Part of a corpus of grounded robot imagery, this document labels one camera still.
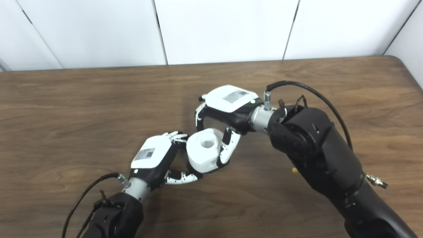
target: sticker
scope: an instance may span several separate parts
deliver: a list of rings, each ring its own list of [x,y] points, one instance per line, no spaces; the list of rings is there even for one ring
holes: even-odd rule
[[[156,148],[150,148],[150,149],[142,149],[138,151],[138,154],[137,156],[135,156],[134,161],[150,159],[153,156],[155,149]]]
[[[228,101],[229,103],[234,103],[247,94],[249,93],[246,91],[236,90],[235,92],[232,92],[228,96],[224,97],[223,100]]]

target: robotic hand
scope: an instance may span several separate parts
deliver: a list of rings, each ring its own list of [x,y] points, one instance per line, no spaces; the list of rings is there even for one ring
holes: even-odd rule
[[[102,199],[94,204],[77,237],[89,224],[84,238],[133,238],[144,219],[142,202],[151,191],[166,183],[183,184],[201,178],[198,173],[169,170],[178,150],[185,148],[187,139],[187,134],[178,131],[148,138],[132,160],[129,180],[118,175],[124,185],[122,192],[108,198],[102,192]]]
[[[346,143],[332,120],[322,110],[309,108],[304,96],[295,105],[279,108],[270,103],[270,91],[284,85],[307,89],[326,102],[346,134]],[[299,105],[303,99],[304,106]],[[261,132],[272,146],[285,153],[308,184],[326,196],[345,219],[352,238],[417,238],[405,222],[374,192],[367,180],[383,188],[387,184],[363,172],[352,151],[348,130],[334,106],[314,89],[297,82],[280,81],[267,86],[264,101],[252,91],[226,85],[199,98],[196,109],[198,131],[205,117],[230,126],[245,135]]]

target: wood grain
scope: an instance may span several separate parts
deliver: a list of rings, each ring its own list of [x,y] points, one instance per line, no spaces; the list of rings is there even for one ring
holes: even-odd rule
[[[308,84],[333,102],[364,170],[390,185],[377,193],[423,236],[423,93],[398,59],[378,56],[2,72],[1,237],[59,237],[80,193],[104,173],[127,174],[148,137],[195,132],[199,95],[225,84],[261,94],[278,80]],[[278,89],[273,98],[294,103],[302,94],[329,112],[298,88]],[[180,153],[174,166],[185,162]],[[249,133],[221,171],[154,191],[138,236],[346,238],[341,216],[291,168],[265,135]],[[93,189],[68,237],[100,189],[112,195],[120,187],[111,180]]]

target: cable connector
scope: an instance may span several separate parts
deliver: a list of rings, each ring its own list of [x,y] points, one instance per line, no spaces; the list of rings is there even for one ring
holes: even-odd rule
[[[270,102],[270,91],[264,91],[264,110],[269,111],[272,108],[272,103]]]
[[[118,180],[119,180],[119,182],[121,182],[122,183],[122,185],[125,187],[125,188],[129,188],[130,186],[131,186],[131,183],[125,178],[125,176],[123,176],[122,174],[119,174],[119,176],[118,176]]]
[[[378,186],[384,189],[388,188],[388,184],[380,180],[378,177],[370,175],[368,173],[364,173],[366,179],[374,186]]]

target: white robotic hand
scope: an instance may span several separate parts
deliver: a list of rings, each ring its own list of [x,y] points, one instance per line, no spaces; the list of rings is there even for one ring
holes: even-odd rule
[[[169,167],[179,149],[184,149],[188,135],[178,131],[148,138],[131,163],[129,181],[142,180],[152,191],[165,183],[182,184],[198,178],[185,172],[171,172]]]

